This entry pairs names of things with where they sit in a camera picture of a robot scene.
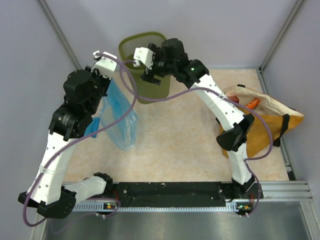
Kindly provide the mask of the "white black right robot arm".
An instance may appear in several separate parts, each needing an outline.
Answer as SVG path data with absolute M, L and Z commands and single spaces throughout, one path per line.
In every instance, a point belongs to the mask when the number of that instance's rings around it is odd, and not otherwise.
M 227 152 L 231 162 L 233 194 L 245 198 L 252 191 L 255 178 L 245 164 L 247 134 L 254 116 L 245 114 L 224 95 L 209 70 L 198 59 L 190 60 L 183 43 L 177 38 L 167 39 L 161 46 L 150 43 L 135 49 L 133 58 L 145 66 L 142 80 L 158 84 L 155 77 L 173 76 L 189 90 L 195 90 L 201 100 L 218 119 L 223 131 L 216 140 Z

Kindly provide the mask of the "olive green plastic trash bin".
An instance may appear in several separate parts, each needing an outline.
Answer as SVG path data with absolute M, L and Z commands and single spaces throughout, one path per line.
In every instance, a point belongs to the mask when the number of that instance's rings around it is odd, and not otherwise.
M 149 31 L 144 33 L 139 33 L 136 35 L 129 36 L 123 39 L 118 45 L 119 55 L 122 61 L 132 60 L 134 57 L 134 52 L 136 48 L 145 47 L 147 48 L 150 43 L 160 46 L 167 38 L 155 31 Z M 159 80 L 158 84 L 143 81 L 141 79 L 144 73 L 145 66 L 141 65 L 139 67 L 134 67 L 131 62 L 125 64 L 129 69 L 130 73 L 134 77 L 137 85 L 137 92 L 140 96 L 148 99 L 162 99 L 169 96 L 170 93 L 170 83 L 171 77 L 158 77 L 155 78 Z

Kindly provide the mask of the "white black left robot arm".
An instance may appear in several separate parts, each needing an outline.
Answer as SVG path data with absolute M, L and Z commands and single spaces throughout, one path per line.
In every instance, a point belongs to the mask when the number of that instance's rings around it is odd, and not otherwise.
M 95 173 L 82 181 L 63 185 L 63 180 L 78 140 L 93 121 L 111 79 L 98 69 L 86 67 L 71 72 L 63 84 L 63 104 L 53 113 L 47 144 L 36 178 L 18 201 L 35 208 L 46 219 L 67 217 L 76 204 L 93 196 L 109 198 L 114 191 L 112 178 Z

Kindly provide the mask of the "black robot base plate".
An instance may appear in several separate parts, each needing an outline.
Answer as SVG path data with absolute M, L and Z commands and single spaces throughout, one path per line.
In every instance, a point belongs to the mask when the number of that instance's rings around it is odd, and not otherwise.
M 90 197 L 117 199 L 121 207 L 222 207 L 226 200 L 263 198 L 255 182 L 248 191 L 231 182 L 119 182 Z

